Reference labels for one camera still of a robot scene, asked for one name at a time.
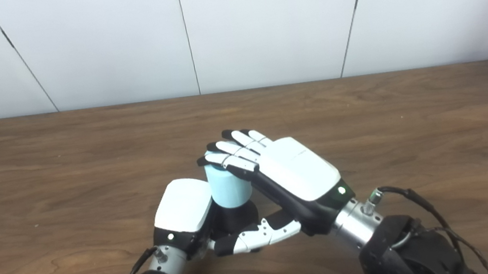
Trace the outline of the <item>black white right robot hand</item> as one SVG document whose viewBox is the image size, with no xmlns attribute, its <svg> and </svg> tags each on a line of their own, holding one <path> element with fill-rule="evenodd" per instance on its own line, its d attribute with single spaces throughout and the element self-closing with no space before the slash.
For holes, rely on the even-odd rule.
<svg viewBox="0 0 488 274">
<path fill-rule="evenodd" d="M 219 257 L 247 253 L 299 232 L 328 235 L 341 210 L 354 198 L 339 170 L 292 137 L 272 140 L 256 130 L 224 130 L 223 141 L 207 144 L 197 160 L 229 171 L 281 210 L 213 241 Z"/>
</svg>

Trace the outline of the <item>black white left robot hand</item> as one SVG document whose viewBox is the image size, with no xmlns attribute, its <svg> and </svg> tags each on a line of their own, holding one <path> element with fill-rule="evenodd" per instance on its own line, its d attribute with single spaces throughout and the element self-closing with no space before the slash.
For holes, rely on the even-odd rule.
<svg viewBox="0 0 488 274">
<path fill-rule="evenodd" d="M 178 249 L 186 260 L 198 257 L 210 240 L 216 208 L 208 182 L 172 180 L 155 214 L 153 244 Z"/>
</svg>

